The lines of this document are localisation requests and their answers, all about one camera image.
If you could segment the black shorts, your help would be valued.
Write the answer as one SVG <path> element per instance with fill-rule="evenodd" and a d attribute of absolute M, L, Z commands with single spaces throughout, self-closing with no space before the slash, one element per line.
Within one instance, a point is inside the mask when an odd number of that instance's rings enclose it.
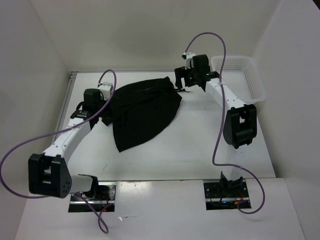
<path fill-rule="evenodd" d="M 117 89 L 102 115 L 112 118 L 117 150 L 123 152 L 155 138 L 174 120 L 181 100 L 168 76 Z"/>

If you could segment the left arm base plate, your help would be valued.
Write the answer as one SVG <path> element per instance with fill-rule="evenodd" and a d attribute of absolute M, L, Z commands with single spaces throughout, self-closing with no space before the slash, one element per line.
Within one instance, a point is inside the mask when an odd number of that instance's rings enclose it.
<path fill-rule="evenodd" d="M 114 212 L 117 183 L 99 181 L 95 190 L 80 192 L 70 196 L 69 213 Z"/>

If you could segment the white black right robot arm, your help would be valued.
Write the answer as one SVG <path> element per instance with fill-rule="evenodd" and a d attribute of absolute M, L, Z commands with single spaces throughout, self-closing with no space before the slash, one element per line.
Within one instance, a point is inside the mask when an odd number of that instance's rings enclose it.
<path fill-rule="evenodd" d="M 242 163 L 246 158 L 246 146 L 257 136 L 257 109 L 236 96 L 226 85 L 223 71 L 231 71 L 235 64 L 223 56 L 210 67 L 205 54 L 184 52 L 185 65 L 174 70 L 175 85 L 181 92 L 186 87 L 199 86 L 209 94 L 222 109 L 222 121 L 213 149 L 212 163 L 221 168 L 219 191 L 230 197 L 237 191 L 242 179 Z"/>

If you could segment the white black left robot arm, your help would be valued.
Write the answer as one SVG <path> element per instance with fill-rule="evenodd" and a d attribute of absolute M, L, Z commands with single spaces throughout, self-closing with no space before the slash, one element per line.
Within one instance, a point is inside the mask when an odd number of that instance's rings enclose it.
<path fill-rule="evenodd" d="M 40 154 L 28 159 L 28 188 L 36 195 L 65 198 L 68 194 L 82 192 L 89 200 L 100 194 L 98 179 L 93 175 L 71 175 L 68 163 L 74 151 L 98 123 L 103 106 L 113 91 L 110 83 L 101 83 L 97 88 L 86 89 L 83 101 L 70 116 L 66 129 L 53 144 Z"/>

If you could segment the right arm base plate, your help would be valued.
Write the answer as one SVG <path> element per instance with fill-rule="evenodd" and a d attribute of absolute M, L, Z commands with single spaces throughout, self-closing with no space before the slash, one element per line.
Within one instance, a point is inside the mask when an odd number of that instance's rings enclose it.
<path fill-rule="evenodd" d="M 249 192 L 245 181 L 236 189 L 223 190 L 218 180 L 203 183 L 206 210 L 251 209 Z"/>

